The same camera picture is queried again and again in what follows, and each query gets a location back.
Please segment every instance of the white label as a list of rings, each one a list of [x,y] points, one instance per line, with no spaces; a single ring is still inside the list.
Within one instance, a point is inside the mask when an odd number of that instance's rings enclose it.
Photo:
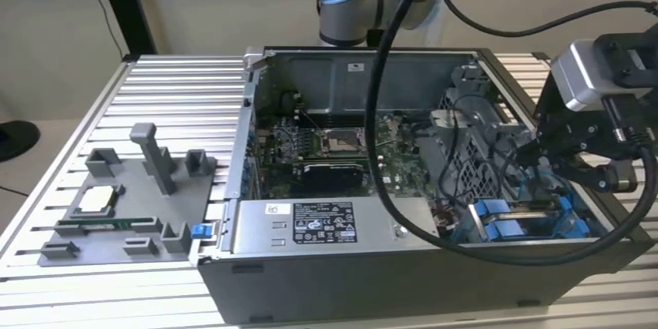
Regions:
[[[366,65],[363,63],[348,63],[347,71],[348,72],[363,72],[366,70]]]
[[[267,203],[265,215],[289,215],[289,203]]]

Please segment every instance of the metal slat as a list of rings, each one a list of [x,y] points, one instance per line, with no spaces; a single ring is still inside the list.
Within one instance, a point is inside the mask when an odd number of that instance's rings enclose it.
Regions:
[[[530,53],[499,55],[532,98],[539,97],[547,65]],[[20,228],[20,238],[3,255],[7,267],[0,277],[0,325],[23,327],[223,327],[199,272],[187,262],[48,267],[36,265],[31,253],[52,235],[77,187],[87,177],[85,154],[93,147],[117,149],[123,158],[141,158],[128,133],[135,122],[159,124],[156,138],[181,156],[189,146],[201,147],[217,158],[207,220],[223,215],[225,176],[231,160],[241,90],[228,79],[241,76],[240,57],[143,56],[133,63],[128,84],[88,131],[88,140],[65,159],[52,185]],[[591,163],[606,160],[586,156]],[[643,180],[641,163],[638,178]],[[638,193],[618,195],[627,208]],[[642,223],[658,239],[658,207]],[[16,255],[17,247],[25,254]],[[399,317],[359,322],[314,323],[288,329],[482,328],[552,329],[658,327],[658,247],[616,274],[588,277],[550,307]]]

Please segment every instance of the blue drive bracket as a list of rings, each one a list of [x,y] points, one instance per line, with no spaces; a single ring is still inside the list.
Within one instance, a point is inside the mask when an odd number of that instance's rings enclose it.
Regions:
[[[491,213],[510,213],[506,200],[479,200],[475,203],[476,215],[482,218]],[[526,232],[516,220],[495,220],[484,225],[487,240],[504,240],[507,238],[523,237]]]
[[[578,217],[571,202],[563,196],[559,198],[559,207],[562,208],[562,216],[555,222],[552,235],[566,239],[588,237],[587,223]]]

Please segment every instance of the blue latch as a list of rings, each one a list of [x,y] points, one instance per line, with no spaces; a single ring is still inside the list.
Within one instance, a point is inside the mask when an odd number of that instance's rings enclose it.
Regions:
[[[192,226],[192,239],[209,239],[212,238],[212,225],[204,225],[201,223]]]

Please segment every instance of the black cord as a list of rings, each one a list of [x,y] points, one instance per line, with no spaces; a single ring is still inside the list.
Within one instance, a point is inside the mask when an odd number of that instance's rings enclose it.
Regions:
[[[620,8],[641,8],[646,12],[651,13],[653,15],[658,15],[658,2],[641,2],[641,1],[622,1],[622,2],[611,2],[611,3],[604,3],[600,5],[595,5],[591,8],[583,9],[582,11],[578,11],[570,15],[566,15],[562,18],[558,18],[556,20],[546,23],[542,26],[538,26],[532,29],[527,29],[523,31],[500,31],[496,29],[492,29],[490,27],[486,27],[472,21],[463,13],[459,11],[456,8],[456,5],[452,3],[452,0],[443,0],[446,3],[446,6],[448,7],[450,11],[454,13],[456,18],[466,23],[468,26],[471,26],[475,30],[484,32],[486,34],[499,36],[502,38],[520,38],[523,36],[530,36],[534,34],[539,34],[540,32],[552,29],[554,27],[558,27],[559,25],[566,24],[567,22],[571,22],[576,20],[578,18],[583,18],[587,15],[592,15],[594,13],[610,11],[611,9],[620,9]]]
[[[500,166],[500,178],[504,179],[507,176],[507,168],[510,164],[514,162],[514,157],[516,156],[516,150],[512,150],[507,157],[504,157],[503,165]]]
[[[19,194],[20,196],[29,196],[29,194],[20,192],[19,190],[13,190],[12,188],[7,188],[4,186],[0,186],[0,190],[4,190],[9,193]]]
[[[103,5],[103,2],[100,0],[97,0],[97,2],[100,5],[100,9],[103,9],[103,17],[105,17],[107,30],[109,31],[109,36],[112,37],[112,40],[115,41],[116,49],[119,50],[119,58],[121,59],[123,58],[123,50],[121,50],[121,47],[119,46],[119,42],[116,41],[116,36],[115,36],[115,32],[112,31],[112,26],[109,25],[109,18],[107,15],[105,5]]]
[[[435,235],[424,231],[398,210],[391,197],[388,196],[386,184],[382,180],[382,173],[378,168],[378,151],[375,147],[376,143],[376,121],[375,116],[378,112],[378,95],[379,88],[382,85],[383,69],[387,62],[387,57],[391,52],[392,41],[395,39],[398,30],[400,29],[402,21],[404,20],[406,14],[410,10],[410,6],[414,0],[400,0],[396,6],[395,14],[391,19],[390,26],[383,33],[382,44],[379,45],[372,64],[372,72],[368,84],[368,95],[366,97],[366,110],[364,110],[364,141],[366,148],[368,150],[368,168],[374,179],[374,185],[378,192],[379,199],[383,203],[383,207],[391,214],[392,219],[398,224],[404,227],[418,238],[432,244],[434,246],[450,250],[455,253],[464,255],[466,257],[476,258],[496,264],[510,264],[516,266],[552,266],[559,264],[567,264],[570,262],[578,261],[592,254],[600,252],[612,244],[619,242],[625,238],[630,231],[638,226],[643,217],[651,210],[653,203],[655,201],[655,196],[658,195],[658,159],[655,158],[655,153],[653,146],[642,146],[638,148],[638,154],[642,158],[642,163],[645,165],[645,180],[646,186],[642,190],[642,195],[639,197],[638,204],[634,207],[633,212],[629,217],[622,221],[619,226],[595,242],[590,243],[586,247],[578,250],[550,257],[510,257],[486,252],[478,248],[466,248],[460,245],[443,240]]]
[[[448,149],[448,155],[446,157],[446,164],[443,166],[443,169],[440,169],[439,173],[439,193],[440,195],[448,200],[450,204],[452,206],[460,206],[462,208],[467,208],[467,204],[462,202],[456,196],[452,196],[447,190],[446,190],[446,174],[448,172],[450,165],[452,164],[454,160],[454,155],[456,153],[456,145],[459,141],[459,122],[456,120],[456,115],[454,114],[452,110],[452,140],[450,142],[450,149]]]

